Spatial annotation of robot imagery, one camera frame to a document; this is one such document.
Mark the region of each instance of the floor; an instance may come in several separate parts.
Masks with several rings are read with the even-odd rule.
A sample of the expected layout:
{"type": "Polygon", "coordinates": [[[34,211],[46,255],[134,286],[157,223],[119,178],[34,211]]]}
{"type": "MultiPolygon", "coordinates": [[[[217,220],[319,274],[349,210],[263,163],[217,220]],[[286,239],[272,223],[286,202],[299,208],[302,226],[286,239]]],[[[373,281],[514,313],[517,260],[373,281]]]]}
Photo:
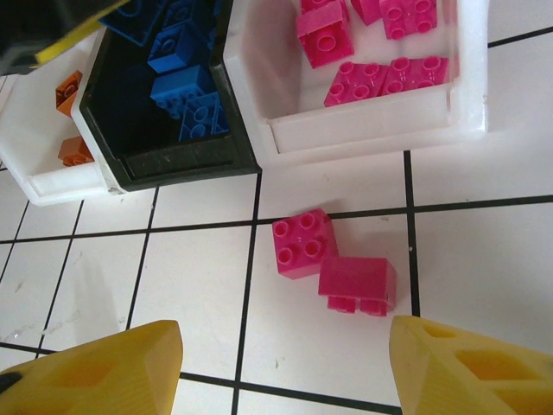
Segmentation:
{"type": "Polygon", "coordinates": [[[270,223],[314,207],[393,263],[394,315],[553,353],[553,3],[492,0],[489,40],[481,143],[44,208],[0,168],[0,369],[175,319],[175,414],[400,413],[391,317],[277,274],[270,223]]]}

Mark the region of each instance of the white tile floor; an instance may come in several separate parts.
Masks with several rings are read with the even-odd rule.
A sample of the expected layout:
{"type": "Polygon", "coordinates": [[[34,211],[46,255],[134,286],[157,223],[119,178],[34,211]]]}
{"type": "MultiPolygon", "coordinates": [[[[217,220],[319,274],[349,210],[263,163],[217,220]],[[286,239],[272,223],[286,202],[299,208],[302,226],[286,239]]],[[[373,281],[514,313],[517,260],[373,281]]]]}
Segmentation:
{"type": "Polygon", "coordinates": [[[276,273],[271,220],[318,206],[343,254],[397,268],[394,314],[553,353],[551,27],[552,2],[492,0],[481,143],[47,208],[0,167],[0,369],[172,318],[175,414],[400,413],[391,319],[328,311],[316,278],[276,273]]]}

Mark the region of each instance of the white plastic bin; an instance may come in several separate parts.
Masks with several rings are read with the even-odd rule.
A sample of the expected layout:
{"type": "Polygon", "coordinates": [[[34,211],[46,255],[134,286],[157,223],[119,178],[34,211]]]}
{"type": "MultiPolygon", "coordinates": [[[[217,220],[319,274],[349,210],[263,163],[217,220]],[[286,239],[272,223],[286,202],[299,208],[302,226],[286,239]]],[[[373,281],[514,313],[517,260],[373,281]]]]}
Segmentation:
{"type": "Polygon", "coordinates": [[[8,98],[0,112],[0,159],[35,205],[108,195],[112,188],[98,161],[65,167],[58,159],[63,140],[78,136],[79,130],[56,110],[55,88],[75,70],[85,72],[94,39],[92,35],[44,67],[18,76],[9,97],[3,91],[8,98]]]}
{"type": "Polygon", "coordinates": [[[263,168],[408,150],[486,131],[489,0],[438,0],[438,27],[402,41],[351,15],[355,56],[313,69],[296,38],[299,0],[234,0],[224,59],[263,168]],[[338,66],[407,56],[450,59],[449,82],[325,108],[338,66]]]}

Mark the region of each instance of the pink duplo block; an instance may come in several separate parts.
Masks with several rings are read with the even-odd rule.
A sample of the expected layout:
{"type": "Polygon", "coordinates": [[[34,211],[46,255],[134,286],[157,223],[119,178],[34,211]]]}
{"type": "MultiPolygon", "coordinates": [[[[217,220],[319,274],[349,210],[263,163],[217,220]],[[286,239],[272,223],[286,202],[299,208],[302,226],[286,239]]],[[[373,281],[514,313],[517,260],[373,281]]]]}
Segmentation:
{"type": "Polygon", "coordinates": [[[354,53],[346,11],[341,1],[333,1],[297,17],[297,37],[311,67],[321,67],[354,53]]]}
{"type": "Polygon", "coordinates": [[[388,39],[398,41],[438,26],[436,0],[380,0],[380,11],[388,39]]]}
{"type": "Polygon", "coordinates": [[[349,11],[347,10],[346,0],[301,0],[300,7],[302,9],[302,14],[305,14],[311,10],[319,9],[330,2],[341,3],[346,19],[349,22],[349,11]]]}
{"type": "Polygon", "coordinates": [[[396,279],[396,270],[384,258],[326,258],[319,295],[328,297],[331,310],[386,316],[396,307],[396,279]]]}
{"type": "Polygon", "coordinates": [[[382,18],[380,0],[352,0],[352,6],[367,26],[382,18]]]}
{"type": "Polygon", "coordinates": [[[325,106],[379,97],[388,68],[378,63],[342,63],[328,90],[325,106]]]}
{"type": "Polygon", "coordinates": [[[314,275],[324,258],[338,256],[332,221],[322,209],[273,223],[278,273],[291,279],[314,275]]]}
{"type": "Polygon", "coordinates": [[[448,73],[448,58],[398,58],[390,64],[382,95],[440,85],[448,80],[448,73]]]}

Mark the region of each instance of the black plastic bin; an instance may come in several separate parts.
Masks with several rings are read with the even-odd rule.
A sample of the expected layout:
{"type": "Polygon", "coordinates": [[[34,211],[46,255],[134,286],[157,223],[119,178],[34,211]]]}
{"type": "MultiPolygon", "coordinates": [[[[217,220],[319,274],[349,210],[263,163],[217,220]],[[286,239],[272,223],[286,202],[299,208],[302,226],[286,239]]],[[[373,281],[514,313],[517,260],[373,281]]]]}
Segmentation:
{"type": "Polygon", "coordinates": [[[153,39],[141,48],[106,32],[80,110],[125,190],[260,171],[223,62],[231,9],[232,1],[223,3],[209,65],[230,132],[196,140],[179,142],[181,121],[149,97],[153,39]]]}

